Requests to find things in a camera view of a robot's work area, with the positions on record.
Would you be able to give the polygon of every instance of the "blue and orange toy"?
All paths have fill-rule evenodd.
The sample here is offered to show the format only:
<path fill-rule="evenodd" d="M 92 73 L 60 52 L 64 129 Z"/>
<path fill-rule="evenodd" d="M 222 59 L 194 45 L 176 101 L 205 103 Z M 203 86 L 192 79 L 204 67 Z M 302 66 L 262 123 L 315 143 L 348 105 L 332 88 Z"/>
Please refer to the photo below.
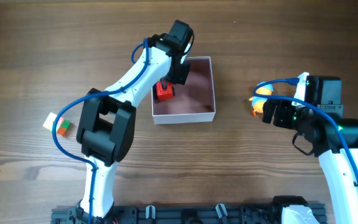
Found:
<path fill-rule="evenodd" d="M 260 87 L 256 90 L 256 93 L 261 94 L 261 95 L 270 96 L 273 93 L 273 85 L 268 84 L 263 87 Z M 267 101 L 266 98 L 253 96 L 253 97 L 249 98 L 249 101 L 252 101 L 252 107 L 254 108 L 254 111 L 252 113 L 254 114 L 254 116 L 256 116 L 256 112 L 258 112 L 258 113 L 264 112 L 264 104 Z"/>

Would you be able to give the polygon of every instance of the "wood grain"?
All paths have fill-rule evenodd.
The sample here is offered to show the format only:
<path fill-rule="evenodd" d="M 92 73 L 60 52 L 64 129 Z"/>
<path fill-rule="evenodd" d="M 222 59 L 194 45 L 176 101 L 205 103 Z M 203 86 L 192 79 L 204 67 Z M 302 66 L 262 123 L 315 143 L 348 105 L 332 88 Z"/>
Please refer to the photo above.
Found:
<path fill-rule="evenodd" d="M 326 203 L 334 223 L 317 158 L 293 148 L 293 131 L 254 118 L 247 99 L 262 80 L 304 71 L 338 76 L 345 117 L 358 118 L 358 4 L 16 2 L 28 3 L 0 4 L 0 223 L 48 223 L 52 208 L 82 198 L 85 165 L 60 154 L 42 123 L 90 88 L 117 81 L 142 38 L 167 32 L 175 19 L 195 31 L 191 56 L 212 57 L 216 117 L 156 126 L 148 96 L 118 168 L 116 204 L 239 204 L 302 195 Z M 275 93 L 293 89 L 277 85 Z M 80 109 L 65 114 L 74 126 Z M 81 155 L 75 132 L 61 142 Z"/>

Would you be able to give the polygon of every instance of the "red object in box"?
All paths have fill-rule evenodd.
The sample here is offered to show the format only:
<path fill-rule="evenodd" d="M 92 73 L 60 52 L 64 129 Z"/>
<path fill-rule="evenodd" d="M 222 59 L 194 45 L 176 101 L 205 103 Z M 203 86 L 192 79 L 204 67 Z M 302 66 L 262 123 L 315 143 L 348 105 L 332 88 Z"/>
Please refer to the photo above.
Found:
<path fill-rule="evenodd" d="M 162 81 L 158 81 L 155 86 L 157 89 L 157 99 L 171 100 L 175 96 L 172 83 L 167 82 L 165 79 L 162 79 Z"/>

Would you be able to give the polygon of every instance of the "box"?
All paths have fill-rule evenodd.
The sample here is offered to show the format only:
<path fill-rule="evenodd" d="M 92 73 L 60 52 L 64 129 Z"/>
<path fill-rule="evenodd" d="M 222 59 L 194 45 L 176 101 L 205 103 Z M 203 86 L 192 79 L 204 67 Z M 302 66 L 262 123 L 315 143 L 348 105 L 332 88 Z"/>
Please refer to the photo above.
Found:
<path fill-rule="evenodd" d="M 215 116 L 215 94 L 211 57 L 192 57 L 185 85 L 174 85 L 172 100 L 155 100 L 152 91 L 154 124 L 180 124 L 212 121 Z"/>

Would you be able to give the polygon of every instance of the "wooden surface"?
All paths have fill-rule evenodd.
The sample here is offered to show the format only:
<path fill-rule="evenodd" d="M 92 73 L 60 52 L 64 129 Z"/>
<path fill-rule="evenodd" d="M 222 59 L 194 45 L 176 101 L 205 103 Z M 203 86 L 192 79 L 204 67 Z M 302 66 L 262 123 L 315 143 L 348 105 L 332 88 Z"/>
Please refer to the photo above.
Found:
<path fill-rule="evenodd" d="M 358 118 L 357 4 L 70 2 L 0 4 L 0 223 L 48 223 L 52 208 L 82 198 L 85 165 L 58 151 L 44 120 L 90 88 L 117 81 L 142 38 L 168 32 L 175 19 L 195 31 L 191 56 L 212 57 L 217 113 L 212 123 L 156 126 L 146 97 L 134 143 L 117 171 L 116 205 L 239 204 L 301 195 L 326 203 L 334 223 L 318 159 L 291 145 L 294 131 L 254 118 L 248 98 L 262 80 L 304 71 L 338 76 L 344 115 Z M 275 94 L 293 89 L 277 85 Z M 80 110 L 65 114 L 74 126 Z M 81 155 L 75 133 L 61 142 Z"/>

